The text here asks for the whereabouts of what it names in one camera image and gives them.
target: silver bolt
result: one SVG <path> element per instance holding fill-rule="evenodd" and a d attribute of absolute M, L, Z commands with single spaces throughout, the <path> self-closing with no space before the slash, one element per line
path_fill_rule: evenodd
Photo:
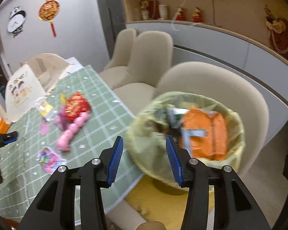
<path fill-rule="evenodd" d="M 232 169 L 231 166 L 224 166 L 224 170 L 225 170 L 226 172 L 231 172 L 233 169 Z"/>
<path fill-rule="evenodd" d="M 196 165 L 196 164 L 198 164 L 198 160 L 197 160 L 196 158 L 191 158 L 191 159 L 189 160 L 189 163 L 190 163 L 190 164 L 193 164 L 193 165 Z"/>
<path fill-rule="evenodd" d="M 100 164 L 100 159 L 99 158 L 93 159 L 92 164 L 94 164 L 94 165 Z"/>
<path fill-rule="evenodd" d="M 58 171 L 59 172 L 64 172 L 66 170 L 66 167 L 65 166 L 60 166 L 59 168 L 58 168 Z"/>

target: panda clock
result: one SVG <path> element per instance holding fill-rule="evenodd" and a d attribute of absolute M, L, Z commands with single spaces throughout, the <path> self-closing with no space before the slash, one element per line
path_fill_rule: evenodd
<path fill-rule="evenodd" d="M 14 38 L 23 31 L 22 27 L 25 20 L 26 12 L 20 7 L 15 7 L 10 14 L 10 20 L 8 22 L 8 32 L 13 33 Z"/>

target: checkered tablecloth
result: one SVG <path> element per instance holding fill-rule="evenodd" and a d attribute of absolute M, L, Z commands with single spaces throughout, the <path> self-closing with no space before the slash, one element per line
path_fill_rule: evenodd
<path fill-rule="evenodd" d="M 62 153 L 67 166 L 83 166 L 93 158 L 99 157 L 103 149 L 112 147 L 117 135 L 124 137 L 134 115 L 118 99 L 91 66 L 60 80 L 51 95 L 49 104 L 58 109 L 60 94 L 69 97 L 80 91 L 92 106 L 91 119 L 71 141 L 71 152 Z M 0 149 L 0 167 L 4 182 L 0 185 L 0 215 L 20 221 L 39 190 L 50 177 L 36 161 L 38 152 L 55 142 L 61 131 L 54 125 L 46 136 L 41 136 L 41 116 L 33 108 L 11 126 L 9 132 L 18 131 L 18 140 Z M 105 212 L 114 208 L 137 184 L 142 172 L 129 157 L 126 149 L 118 168 L 115 183 L 110 189 L 102 189 Z M 80 223 L 80 189 L 76 188 L 75 223 Z"/>

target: yellow trash bag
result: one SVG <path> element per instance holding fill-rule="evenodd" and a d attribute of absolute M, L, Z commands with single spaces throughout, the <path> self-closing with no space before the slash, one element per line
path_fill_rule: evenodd
<path fill-rule="evenodd" d="M 238 171 L 245 148 L 244 127 L 239 115 L 211 98 L 197 94 L 168 92 L 157 97 L 138 114 L 124 138 L 124 145 L 132 160 L 144 173 L 174 188 L 181 189 L 174 180 L 166 154 L 166 136 L 160 132 L 160 127 L 168 127 L 164 109 L 168 105 L 175 108 L 199 108 L 220 112 L 226 121 L 228 132 L 227 155 L 223 160 L 198 159 L 210 167 L 220 169 L 224 165 L 230 165 L 235 172 Z M 213 191 L 213 186 L 210 186 L 209 191 Z"/>

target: clock face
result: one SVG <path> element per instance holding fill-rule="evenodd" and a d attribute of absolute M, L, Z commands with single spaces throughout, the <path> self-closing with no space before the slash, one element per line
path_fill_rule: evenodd
<path fill-rule="evenodd" d="M 23 13 L 15 14 L 8 23 L 8 32 L 14 32 L 25 22 L 25 20 L 26 18 Z"/>

